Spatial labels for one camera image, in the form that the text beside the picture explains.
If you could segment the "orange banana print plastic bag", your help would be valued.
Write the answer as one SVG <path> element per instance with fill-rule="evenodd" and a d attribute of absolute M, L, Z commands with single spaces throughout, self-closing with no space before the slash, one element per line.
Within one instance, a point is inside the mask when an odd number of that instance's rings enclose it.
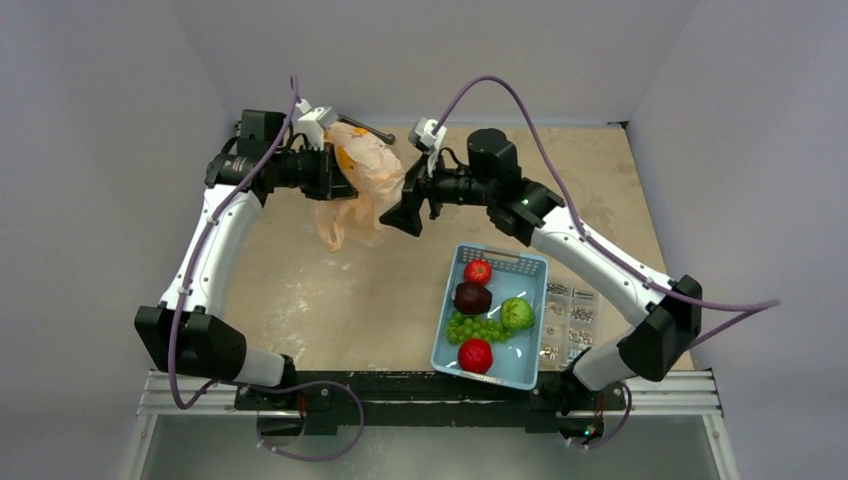
<path fill-rule="evenodd" d="M 357 196 L 318 203 L 317 232 L 333 252 L 340 250 L 347 238 L 375 246 L 385 233 L 380 216 L 400 200 L 403 166 L 386 143 L 364 128 L 336 122 L 325 139 Z"/>

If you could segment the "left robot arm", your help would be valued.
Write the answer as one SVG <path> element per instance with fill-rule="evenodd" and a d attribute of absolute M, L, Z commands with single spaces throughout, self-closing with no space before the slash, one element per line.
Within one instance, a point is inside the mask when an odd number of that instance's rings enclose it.
<path fill-rule="evenodd" d="M 282 354 L 252 347 L 223 319 L 238 254 L 267 197 L 279 188 L 308 199 L 351 199 L 357 192 L 324 136 L 337 120 L 329 107 L 300 102 L 295 113 L 247 109 L 236 136 L 208 164 L 201 214 L 185 257 L 158 303 L 142 306 L 134 327 L 163 373 L 259 385 L 272 408 L 297 399 Z"/>

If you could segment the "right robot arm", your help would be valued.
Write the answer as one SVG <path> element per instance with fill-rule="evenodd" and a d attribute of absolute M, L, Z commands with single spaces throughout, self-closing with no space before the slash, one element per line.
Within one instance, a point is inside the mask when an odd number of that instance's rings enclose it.
<path fill-rule="evenodd" d="M 419 236 L 424 203 L 431 218 L 444 204 L 483 206 L 498 230 L 559 261 L 606 297 L 632 329 L 568 366 L 561 392 L 569 404 L 584 407 L 614 382 L 663 380 L 701 331 L 701 285 L 689 275 L 673 279 L 641 264 L 575 220 L 559 195 L 523 176 L 517 147 L 504 132 L 474 131 L 467 153 L 467 166 L 456 169 L 423 155 L 381 223 Z"/>

